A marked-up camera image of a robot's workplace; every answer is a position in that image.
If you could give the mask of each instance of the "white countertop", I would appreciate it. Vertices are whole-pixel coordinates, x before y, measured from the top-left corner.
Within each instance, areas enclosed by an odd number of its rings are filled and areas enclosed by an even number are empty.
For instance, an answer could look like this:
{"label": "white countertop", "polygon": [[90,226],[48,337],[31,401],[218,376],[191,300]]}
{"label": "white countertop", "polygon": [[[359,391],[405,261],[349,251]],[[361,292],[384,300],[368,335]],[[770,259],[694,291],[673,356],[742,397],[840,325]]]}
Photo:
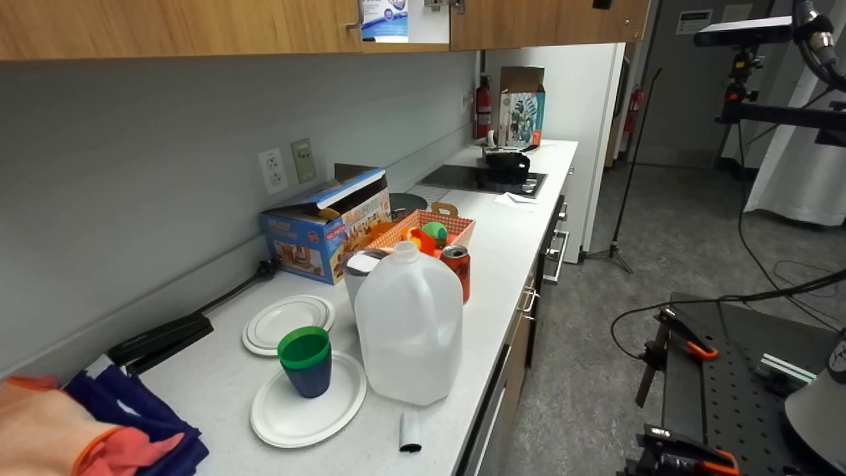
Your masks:
{"label": "white countertop", "polygon": [[[274,360],[254,356],[244,349],[244,325],[267,304],[294,292],[316,292],[336,304],[333,349],[359,360],[356,331],[347,298],[347,284],[323,284],[287,272],[254,284],[250,291],[208,311],[213,332],[164,365],[147,369],[143,381],[168,401],[188,422],[204,431],[212,454],[201,473],[217,476],[438,476],[451,473],[467,438],[472,415],[483,399],[489,372],[521,298],[529,266],[542,246],[548,218],[567,173],[577,143],[545,139],[529,151],[530,171],[548,180],[530,204],[515,204],[493,192],[413,187],[413,192],[450,201],[460,217],[476,218],[467,243],[470,300],[463,316],[463,356],[451,391],[443,401],[417,409],[423,451],[402,454],[398,415],[406,405],[380,399],[368,391],[356,417],[333,438],[306,448],[274,448],[262,444],[249,425],[250,399],[259,385],[281,372]],[[478,147],[460,151],[450,163],[467,163]]]}

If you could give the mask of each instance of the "green cup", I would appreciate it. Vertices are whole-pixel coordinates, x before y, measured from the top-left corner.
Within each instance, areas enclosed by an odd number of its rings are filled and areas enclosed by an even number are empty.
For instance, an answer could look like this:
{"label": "green cup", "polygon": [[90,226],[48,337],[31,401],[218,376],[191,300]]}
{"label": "green cup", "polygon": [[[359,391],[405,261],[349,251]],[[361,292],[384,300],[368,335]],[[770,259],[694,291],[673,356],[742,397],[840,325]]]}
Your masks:
{"label": "green cup", "polygon": [[316,325],[296,328],[278,344],[278,360],[294,388],[303,399],[325,394],[333,369],[328,331]]}

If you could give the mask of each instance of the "paper plate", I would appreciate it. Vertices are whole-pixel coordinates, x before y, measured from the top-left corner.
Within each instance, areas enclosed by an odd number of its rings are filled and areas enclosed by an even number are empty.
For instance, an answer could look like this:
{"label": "paper plate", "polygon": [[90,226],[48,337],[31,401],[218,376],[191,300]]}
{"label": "paper plate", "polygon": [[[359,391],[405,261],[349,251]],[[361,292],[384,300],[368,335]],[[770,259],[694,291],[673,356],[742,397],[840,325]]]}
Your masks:
{"label": "paper plate", "polygon": [[319,325],[331,331],[336,321],[336,306],[323,295],[302,292],[265,306],[245,328],[244,347],[259,356],[274,356],[274,347],[286,332],[303,325]]}
{"label": "paper plate", "polygon": [[331,385],[316,399],[299,397],[281,366],[254,399],[250,428],[270,446],[311,446],[359,413],[365,391],[365,369],[349,353],[333,350]]}

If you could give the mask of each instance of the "wall socket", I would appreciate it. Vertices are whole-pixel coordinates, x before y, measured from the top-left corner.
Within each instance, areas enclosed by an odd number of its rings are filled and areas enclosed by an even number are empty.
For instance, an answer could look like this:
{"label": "wall socket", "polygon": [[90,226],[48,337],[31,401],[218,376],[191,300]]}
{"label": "wall socket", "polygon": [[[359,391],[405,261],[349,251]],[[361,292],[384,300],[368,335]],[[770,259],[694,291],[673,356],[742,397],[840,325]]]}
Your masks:
{"label": "wall socket", "polygon": [[306,138],[294,139],[290,153],[294,153],[296,180],[315,181],[316,171],[315,171],[311,139],[306,139]]}
{"label": "wall socket", "polygon": [[265,176],[265,189],[270,194],[283,192],[287,187],[286,160],[281,147],[270,147],[259,153],[259,169]]}

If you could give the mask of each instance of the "plastic jug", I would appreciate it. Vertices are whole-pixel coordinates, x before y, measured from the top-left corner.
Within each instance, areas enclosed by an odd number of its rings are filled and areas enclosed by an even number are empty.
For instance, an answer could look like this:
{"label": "plastic jug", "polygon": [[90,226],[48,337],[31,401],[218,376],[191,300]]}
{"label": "plastic jug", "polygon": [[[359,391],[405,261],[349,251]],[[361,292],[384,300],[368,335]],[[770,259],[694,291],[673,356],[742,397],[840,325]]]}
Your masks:
{"label": "plastic jug", "polygon": [[376,394],[421,406],[450,394],[463,337],[463,291],[446,265],[398,243],[361,283],[353,313]]}

